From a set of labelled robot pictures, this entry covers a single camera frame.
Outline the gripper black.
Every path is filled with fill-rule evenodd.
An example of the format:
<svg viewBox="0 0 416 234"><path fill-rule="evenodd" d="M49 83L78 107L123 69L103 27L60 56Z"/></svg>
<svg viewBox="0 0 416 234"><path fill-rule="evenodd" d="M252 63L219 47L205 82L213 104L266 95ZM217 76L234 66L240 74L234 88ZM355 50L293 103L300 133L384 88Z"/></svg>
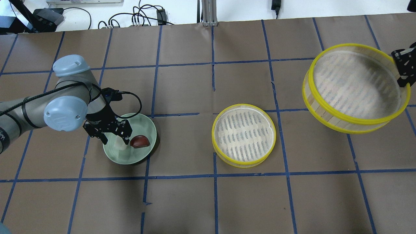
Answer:
<svg viewBox="0 0 416 234"><path fill-rule="evenodd" d="M416 81L416 43L410 45L408 49L397 49L391 52L393 61L399 72L399 87L412 86Z"/></svg>
<svg viewBox="0 0 416 234"><path fill-rule="evenodd" d="M103 145L108 143L108 138L105 133L112 133L119 136L123 139L125 145L130 145L130 136L133 131L127 119L118 120L115 116L111 115L100 121L87 119L82 127L90 137L100 139Z"/></svg>

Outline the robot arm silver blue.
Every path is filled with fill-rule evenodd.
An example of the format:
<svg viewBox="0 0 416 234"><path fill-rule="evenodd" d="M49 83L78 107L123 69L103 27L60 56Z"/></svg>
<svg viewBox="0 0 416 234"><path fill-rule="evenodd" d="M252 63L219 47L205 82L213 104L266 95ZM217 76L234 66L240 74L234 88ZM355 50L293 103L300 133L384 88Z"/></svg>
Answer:
<svg viewBox="0 0 416 234"><path fill-rule="evenodd" d="M120 117L110 102L122 100L123 91L101 88L80 55L64 56L53 64L58 77L54 89L35 96L1 102L1 152L23 133L45 126L71 132L83 127L90 137L106 145L111 133L129 145L132 134L126 117Z"/></svg>

